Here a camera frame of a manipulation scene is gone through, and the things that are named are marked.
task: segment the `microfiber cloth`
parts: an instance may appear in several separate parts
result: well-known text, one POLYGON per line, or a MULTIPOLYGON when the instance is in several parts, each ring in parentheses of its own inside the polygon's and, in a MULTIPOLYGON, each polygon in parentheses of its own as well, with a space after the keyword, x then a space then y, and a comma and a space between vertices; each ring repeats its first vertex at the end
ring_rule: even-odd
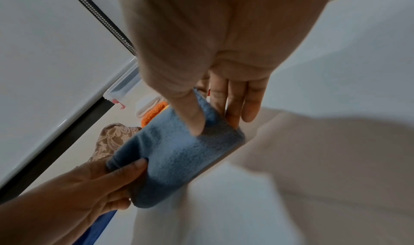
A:
POLYGON ((107 161, 108 169, 114 171, 141 158, 148 160, 144 183, 136 181, 129 187, 135 206, 155 206, 244 142, 241 130, 233 129, 195 92, 206 117, 200 136, 192 136, 174 109, 168 108, 107 161))

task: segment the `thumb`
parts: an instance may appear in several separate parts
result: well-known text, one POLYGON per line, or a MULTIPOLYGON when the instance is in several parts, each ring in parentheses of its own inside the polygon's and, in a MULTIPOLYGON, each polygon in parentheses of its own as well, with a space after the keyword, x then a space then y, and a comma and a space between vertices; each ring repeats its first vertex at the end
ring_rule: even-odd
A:
POLYGON ((125 167, 92 180, 91 189, 97 192, 98 196, 103 197, 133 182, 146 168, 147 160, 139 159, 125 167))
POLYGON ((189 91, 176 94, 174 97, 166 97, 166 99, 187 125, 193 136, 198 136, 203 132, 206 119, 203 110, 198 104, 194 90, 190 89, 189 91))

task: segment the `hand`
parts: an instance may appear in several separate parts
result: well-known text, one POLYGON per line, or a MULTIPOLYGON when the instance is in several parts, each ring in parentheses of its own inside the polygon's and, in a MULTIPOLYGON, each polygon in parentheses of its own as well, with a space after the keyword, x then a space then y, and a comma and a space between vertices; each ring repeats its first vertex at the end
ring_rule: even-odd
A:
POLYGON ((130 206, 123 186, 146 167, 140 159, 108 173, 99 160, 54 178, 0 206, 0 239, 13 245, 71 245, 100 215, 130 206))
POLYGON ((192 88, 210 70, 211 104, 234 127, 259 112, 271 72, 328 0, 121 0, 142 78, 198 135, 192 88))

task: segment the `beige floral fabric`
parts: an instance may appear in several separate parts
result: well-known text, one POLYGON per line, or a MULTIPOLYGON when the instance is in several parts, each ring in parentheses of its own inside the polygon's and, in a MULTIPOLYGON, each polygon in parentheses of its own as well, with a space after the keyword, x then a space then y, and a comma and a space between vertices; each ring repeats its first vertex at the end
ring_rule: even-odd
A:
POLYGON ((127 127, 121 123, 109 124, 100 132, 95 152, 89 161, 111 157, 124 142, 140 130, 140 127, 127 127))

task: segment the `orange cloth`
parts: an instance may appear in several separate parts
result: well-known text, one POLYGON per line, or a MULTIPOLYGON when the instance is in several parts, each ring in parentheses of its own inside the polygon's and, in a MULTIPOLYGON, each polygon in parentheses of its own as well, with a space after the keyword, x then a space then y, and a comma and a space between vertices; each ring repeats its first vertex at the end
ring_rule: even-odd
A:
POLYGON ((168 103, 166 101, 160 102, 154 106, 151 110, 149 110, 141 120, 141 127, 144 128, 150 121, 155 118, 156 115, 160 114, 164 109, 168 107, 168 103))

